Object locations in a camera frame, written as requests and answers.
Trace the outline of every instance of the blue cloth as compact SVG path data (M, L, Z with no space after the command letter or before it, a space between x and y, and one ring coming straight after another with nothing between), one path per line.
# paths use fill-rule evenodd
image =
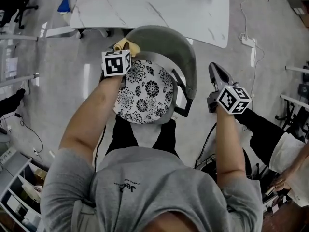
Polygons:
M62 0L58 12L70 12L69 0Z

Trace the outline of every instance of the cube with fiducial marker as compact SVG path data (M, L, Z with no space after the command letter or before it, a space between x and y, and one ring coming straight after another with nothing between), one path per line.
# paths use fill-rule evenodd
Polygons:
M102 52L104 76L125 75L131 68L130 50Z
M252 99L243 87L225 85L217 102L228 114L242 114Z

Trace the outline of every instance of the round cushion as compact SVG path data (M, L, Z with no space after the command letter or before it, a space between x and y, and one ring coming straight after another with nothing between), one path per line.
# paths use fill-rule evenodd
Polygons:
M152 123L166 113L172 98L173 84L166 70L151 61L136 60L113 109L131 123Z

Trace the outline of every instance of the white marble table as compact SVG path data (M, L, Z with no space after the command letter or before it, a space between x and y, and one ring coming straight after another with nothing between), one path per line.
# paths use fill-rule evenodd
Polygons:
M225 48L229 0L77 0L76 28L137 28L161 25L187 38Z

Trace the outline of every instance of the chair seat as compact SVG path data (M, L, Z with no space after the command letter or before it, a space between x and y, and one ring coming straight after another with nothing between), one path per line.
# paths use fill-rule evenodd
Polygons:
M131 123L152 123L167 112L172 99L173 83L167 71L150 61L136 60L113 109Z

